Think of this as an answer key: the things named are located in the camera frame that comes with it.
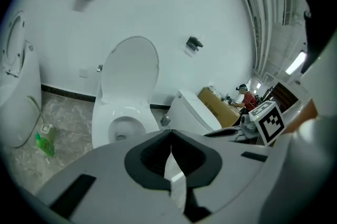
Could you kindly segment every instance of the toilet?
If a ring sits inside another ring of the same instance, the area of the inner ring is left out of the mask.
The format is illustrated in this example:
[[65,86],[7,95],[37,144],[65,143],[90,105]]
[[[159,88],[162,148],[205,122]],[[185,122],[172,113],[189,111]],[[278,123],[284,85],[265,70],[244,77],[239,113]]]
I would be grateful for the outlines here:
[[148,39],[123,40],[97,71],[101,80],[92,117],[93,148],[159,130],[150,110],[159,59]]
[[192,92],[179,90],[167,112],[170,129],[206,135],[221,129],[211,111]]
[[16,13],[4,29],[0,61],[0,140],[19,147],[31,134],[39,111],[27,96],[41,106],[41,81],[35,49],[25,40],[26,17]]

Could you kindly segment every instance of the baseboard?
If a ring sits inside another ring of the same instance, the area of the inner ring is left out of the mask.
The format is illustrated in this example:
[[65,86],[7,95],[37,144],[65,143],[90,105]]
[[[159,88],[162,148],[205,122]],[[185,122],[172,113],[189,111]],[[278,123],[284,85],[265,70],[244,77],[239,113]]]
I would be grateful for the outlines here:
[[[89,102],[95,102],[95,100],[96,100],[96,97],[91,96],[91,95],[83,95],[83,94],[73,93],[73,92],[69,92],[69,91],[62,90],[62,89],[57,89],[57,88],[51,87],[49,85],[44,85],[44,84],[41,84],[41,90],[44,91],[44,92],[52,93],[54,95],[65,96],[66,98],[70,98],[70,99],[84,100],[84,101],[89,101]],[[159,104],[150,104],[150,108],[151,109],[168,110],[170,108],[170,106],[159,105]]]

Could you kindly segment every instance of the light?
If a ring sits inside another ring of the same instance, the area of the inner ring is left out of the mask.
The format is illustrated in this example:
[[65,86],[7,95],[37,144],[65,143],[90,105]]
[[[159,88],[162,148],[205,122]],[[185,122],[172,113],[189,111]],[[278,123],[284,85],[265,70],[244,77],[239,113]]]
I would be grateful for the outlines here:
[[288,69],[286,70],[286,73],[288,75],[290,75],[291,73],[293,73],[306,59],[306,53],[305,52],[301,52],[298,57],[295,59],[295,61],[290,65],[290,67],[288,67]]

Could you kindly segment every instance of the floor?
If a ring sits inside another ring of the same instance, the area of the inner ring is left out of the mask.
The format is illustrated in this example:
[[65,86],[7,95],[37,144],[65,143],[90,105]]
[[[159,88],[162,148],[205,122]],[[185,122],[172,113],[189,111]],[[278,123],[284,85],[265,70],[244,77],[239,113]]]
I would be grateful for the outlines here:
[[[91,143],[91,119],[94,103],[42,92],[42,115],[47,123],[56,127],[55,154],[48,157],[35,142],[43,120],[40,117],[27,140],[19,148],[1,145],[4,163],[13,181],[32,194],[54,174],[93,149]],[[160,119],[167,110],[151,110],[159,127]],[[171,197],[183,210],[185,205],[185,176],[172,155],[167,160],[165,178],[171,180]]]

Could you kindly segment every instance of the toilet lid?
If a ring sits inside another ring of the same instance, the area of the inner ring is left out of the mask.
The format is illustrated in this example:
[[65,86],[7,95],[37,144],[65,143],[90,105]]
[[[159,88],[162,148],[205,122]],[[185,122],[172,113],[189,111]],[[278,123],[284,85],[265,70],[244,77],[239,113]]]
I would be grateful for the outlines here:
[[120,42],[111,51],[102,68],[102,100],[128,99],[150,103],[159,73],[159,59],[154,45],[134,36]]
[[186,90],[179,90],[178,96],[181,96],[180,99],[185,107],[208,131],[221,129],[219,121],[195,94]]
[[5,72],[19,76],[23,62],[25,44],[25,14],[16,13],[9,23],[7,36],[3,45],[3,67]]

